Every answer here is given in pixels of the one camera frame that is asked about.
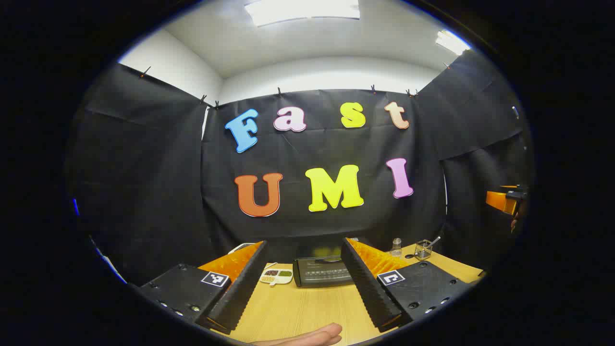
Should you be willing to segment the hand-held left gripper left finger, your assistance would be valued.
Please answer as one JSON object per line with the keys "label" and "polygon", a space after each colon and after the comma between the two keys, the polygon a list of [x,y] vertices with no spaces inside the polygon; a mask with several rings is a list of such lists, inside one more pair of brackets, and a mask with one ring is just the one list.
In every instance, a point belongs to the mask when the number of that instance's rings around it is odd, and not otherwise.
{"label": "hand-held left gripper left finger", "polygon": [[230,334],[267,263],[267,246],[259,241],[200,267],[180,263],[137,291],[180,319]]}

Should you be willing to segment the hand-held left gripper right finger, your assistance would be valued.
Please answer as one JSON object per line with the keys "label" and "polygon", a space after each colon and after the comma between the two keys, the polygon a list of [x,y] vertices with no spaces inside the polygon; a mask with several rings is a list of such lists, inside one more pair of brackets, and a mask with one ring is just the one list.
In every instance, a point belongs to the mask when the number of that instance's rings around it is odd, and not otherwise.
{"label": "hand-held left gripper right finger", "polygon": [[341,259],[380,332],[416,324],[473,287],[429,261],[409,264],[351,238],[343,241]]}

